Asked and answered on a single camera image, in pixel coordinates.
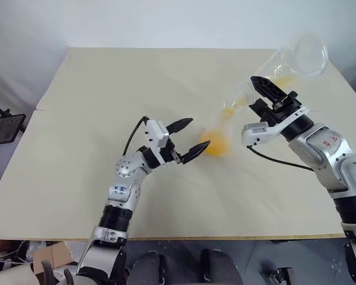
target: cable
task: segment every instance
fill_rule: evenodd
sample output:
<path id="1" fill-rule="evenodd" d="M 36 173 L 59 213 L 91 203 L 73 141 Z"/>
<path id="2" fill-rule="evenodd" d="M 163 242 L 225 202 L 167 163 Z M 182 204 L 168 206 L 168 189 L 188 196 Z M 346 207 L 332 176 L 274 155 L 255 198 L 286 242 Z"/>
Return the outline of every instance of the cable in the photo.
<path id="1" fill-rule="evenodd" d="M 261 156 L 262 158 L 264 159 L 267 159 L 267 160 L 270 160 L 270 161 L 273 161 L 273 162 L 277 162 L 277 163 L 282 163 L 282 164 L 285 164 L 285 165 L 289 165 L 289 166 L 294 166 L 294 167 L 297 167 L 297 168 L 302 168 L 302 169 L 306 169 L 306 170 L 309 170 L 309 171 L 314 171 L 312 168 L 310 167 L 307 167 L 307 166 L 303 166 L 303 165 L 300 165 L 300 164 L 295 164 L 295 163 L 291 163 L 291 162 L 284 162 L 282 160 L 278 160 L 278 159 L 273 159 L 269 156 L 266 156 L 262 153 L 259 153 L 257 150 L 253 149 L 253 146 L 252 145 L 248 145 L 247 148 L 253 152 L 254 154 L 257 154 L 258 156 Z"/>
<path id="2" fill-rule="evenodd" d="M 16 257 L 16 256 L 15 256 L 14 258 L 17 258 L 17 259 L 21 260 L 22 262 L 28 263 L 28 261 L 22 259 L 21 257 Z"/>
<path id="3" fill-rule="evenodd" d="M 33 262 L 14 262 L 14 261 L 7 261 L 5 259 L 0 259 L 0 262 L 12 263 L 12 264 L 31 264 L 31 263 L 33 263 Z"/>
<path id="4" fill-rule="evenodd" d="M 48 260 L 41 262 L 43 267 L 43 282 L 45 285 L 54 285 L 53 268 Z"/>
<path id="5" fill-rule="evenodd" d="M 74 279 L 72 278 L 71 272 L 66 268 L 63 273 L 65 274 L 67 285 L 74 285 Z"/>
<path id="6" fill-rule="evenodd" d="M 20 250 L 20 248 L 21 248 L 21 246 L 24 244 L 24 242 L 25 242 L 25 241 L 23 240 L 15 251 L 12 251 L 12 252 L 10 252 L 10 253 L 8 253 L 8 254 L 6 254 L 6 255 L 0 256 L 0 259 L 9 257 L 10 255 L 12 255 L 12 254 L 14 254 L 14 253 L 17 254 L 17 252 Z"/>
<path id="7" fill-rule="evenodd" d="M 140 121 L 138 121 L 136 127 L 133 129 L 132 133 L 131 133 L 131 136 L 128 138 L 128 141 L 126 142 L 126 145 L 125 145 L 125 149 L 124 149 L 124 152 L 123 152 L 123 156 L 126 154 L 126 151 L 128 150 L 128 147 L 129 147 L 129 144 L 131 143 L 131 140 L 133 138 L 133 136 L 135 135 L 137 129 L 140 127 L 141 123 L 145 123 L 147 124 L 147 120 L 149 120 L 149 118 L 147 116 L 143 116 Z"/>

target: metal stand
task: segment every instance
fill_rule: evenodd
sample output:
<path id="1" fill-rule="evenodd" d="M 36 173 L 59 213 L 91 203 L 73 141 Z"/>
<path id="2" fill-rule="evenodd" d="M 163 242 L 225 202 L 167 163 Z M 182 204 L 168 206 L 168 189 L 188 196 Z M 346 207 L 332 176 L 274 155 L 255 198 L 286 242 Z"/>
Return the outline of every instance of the metal stand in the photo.
<path id="1" fill-rule="evenodd" d="M 274 279 L 275 284 L 281 284 L 283 281 L 286 281 L 287 285 L 297 284 L 294 270 L 291 267 L 277 268 L 275 271 L 271 272 L 270 278 Z"/>
<path id="2" fill-rule="evenodd" d="M 0 109 L 0 116 L 1 116 L 2 118 L 7 118 L 7 117 L 11 117 L 12 114 L 10 113 L 10 110 L 9 110 L 9 109 L 7 109 L 7 110 L 5 110 L 5 111 L 3 111 L 2 109 Z M 21 132 L 25 132 L 25 130 L 26 130 L 26 127 L 25 127 L 24 125 L 21 125 L 20 131 L 21 131 Z"/>

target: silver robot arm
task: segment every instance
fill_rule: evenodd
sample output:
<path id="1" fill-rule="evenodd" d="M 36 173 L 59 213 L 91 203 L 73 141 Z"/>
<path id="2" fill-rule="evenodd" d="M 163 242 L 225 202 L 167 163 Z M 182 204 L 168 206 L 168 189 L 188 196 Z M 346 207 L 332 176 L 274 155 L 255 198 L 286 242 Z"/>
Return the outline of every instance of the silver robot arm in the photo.
<path id="1" fill-rule="evenodd" d="M 356 282 L 356 154 L 339 133 L 322 123 L 314 124 L 306 116 L 308 110 L 296 99 L 297 93 L 285 94 L 266 78 L 251 80 L 256 91 L 272 102 L 272 108 L 262 99 L 249 106 L 261 120 L 243 128 L 242 143 L 255 151 L 253 145 L 267 143 L 281 134 L 311 167 L 309 170 L 327 189 L 341 216 L 341 226 L 350 239 L 345 245 L 348 269 Z"/>
<path id="2" fill-rule="evenodd" d="M 71 276 L 69 271 L 65 272 L 66 280 L 58 284 L 122 284 L 126 261 L 122 246 L 128 238 L 129 221 L 141 194 L 142 181 L 160 165 L 172 161 L 182 164 L 191 161 L 209 144 L 209 141 L 200 143 L 182 156 L 175 150 L 169 135 L 179 132 L 191 121 L 191 118 L 182 119 L 167 127 L 161 121 L 149 120 L 147 117 L 139 121 L 127 142 L 123 156 L 116 163 L 116 174 L 109 187 L 103 215 L 98 226 L 93 229 L 78 264 L 77 274 Z M 145 123 L 148 146 L 126 154 L 133 134 L 142 123 Z"/>

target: table surface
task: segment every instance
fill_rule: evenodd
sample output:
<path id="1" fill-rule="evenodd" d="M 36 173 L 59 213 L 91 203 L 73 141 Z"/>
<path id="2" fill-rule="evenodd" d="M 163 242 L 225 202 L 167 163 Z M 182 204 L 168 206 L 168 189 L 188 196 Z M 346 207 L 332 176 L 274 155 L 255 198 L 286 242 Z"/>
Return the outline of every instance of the table surface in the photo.
<path id="1" fill-rule="evenodd" d="M 116 160 L 142 115 L 165 124 L 195 120 L 172 139 L 184 153 L 213 124 L 224 96 L 272 50 L 72 48 L 41 99 L 0 182 L 1 239 L 87 239 L 103 209 Z M 314 121 L 356 151 L 356 94 L 329 64 L 296 83 Z M 220 158 L 155 169 L 142 185 L 129 237 L 272 239 L 343 236 L 314 173 L 264 160 L 240 145 L 257 122 L 233 120 L 233 147 Z M 138 132 L 129 151 L 145 144 Z M 258 150 L 301 163 L 279 137 Z"/>

